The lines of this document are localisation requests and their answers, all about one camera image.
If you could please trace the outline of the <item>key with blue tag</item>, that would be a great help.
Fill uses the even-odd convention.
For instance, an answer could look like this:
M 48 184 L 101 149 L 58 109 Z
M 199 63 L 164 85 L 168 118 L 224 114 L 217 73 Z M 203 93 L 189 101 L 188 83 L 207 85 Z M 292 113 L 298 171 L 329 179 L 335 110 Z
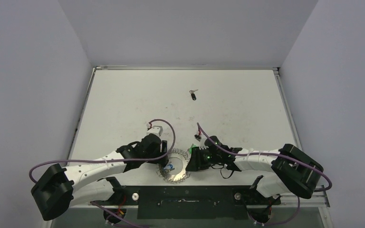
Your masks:
M 166 165 L 163 169 L 164 169 L 164 170 L 168 170 L 168 171 L 173 171 L 173 170 L 174 170 L 174 167 L 173 167 L 173 165 L 172 165 L 172 164 L 168 164 L 168 165 Z

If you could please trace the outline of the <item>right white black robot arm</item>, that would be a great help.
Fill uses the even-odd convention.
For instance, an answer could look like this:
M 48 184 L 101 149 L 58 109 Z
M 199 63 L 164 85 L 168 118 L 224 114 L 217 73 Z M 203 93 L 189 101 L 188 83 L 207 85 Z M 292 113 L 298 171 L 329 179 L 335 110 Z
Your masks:
M 250 151 L 222 144 L 216 136 L 204 141 L 202 147 L 193 147 L 185 168 L 188 172 L 207 170 L 213 165 L 232 172 L 263 171 L 256 190 L 265 198 L 281 193 L 309 199 L 316 192 L 323 167 L 292 144 L 270 151 Z

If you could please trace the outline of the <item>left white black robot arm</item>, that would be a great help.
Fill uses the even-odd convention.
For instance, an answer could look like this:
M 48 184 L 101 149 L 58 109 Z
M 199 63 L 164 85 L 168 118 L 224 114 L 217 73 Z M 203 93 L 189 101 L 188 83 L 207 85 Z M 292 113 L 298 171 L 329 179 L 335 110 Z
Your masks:
M 171 151 L 159 133 L 147 133 L 140 141 L 122 145 L 95 160 L 73 160 L 74 165 L 61 166 L 61 161 L 44 163 L 49 167 L 36 180 L 31 195 L 44 221 L 64 214 L 70 207 L 91 201 L 106 201 L 115 194 L 113 175 L 138 169 L 144 163 L 164 165 Z

